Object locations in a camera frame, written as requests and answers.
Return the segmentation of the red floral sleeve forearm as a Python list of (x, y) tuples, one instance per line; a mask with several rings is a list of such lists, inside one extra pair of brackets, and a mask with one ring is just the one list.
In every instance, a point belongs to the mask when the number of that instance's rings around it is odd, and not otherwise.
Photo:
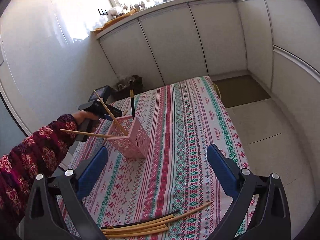
[(74, 143), (75, 135), (62, 130), (76, 131), (77, 128), (75, 118), (64, 114), (1, 157), (2, 230), (16, 230), (24, 217), (36, 176), (51, 176)]

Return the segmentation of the person's left hand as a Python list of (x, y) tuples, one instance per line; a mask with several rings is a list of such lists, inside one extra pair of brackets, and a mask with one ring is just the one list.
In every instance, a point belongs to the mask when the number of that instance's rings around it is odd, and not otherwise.
[(95, 132), (96, 129), (99, 127), (100, 125), (100, 118), (99, 116), (91, 113), (91, 112), (87, 112), (87, 111), (77, 111), (75, 113), (72, 114), (72, 117), (74, 118), (75, 122), (77, 123), (77, 126), (80, 127), (81, 124), (86, 120), (92, 120), (95, 121), (96, 123), (92, 126), (91, 132)]

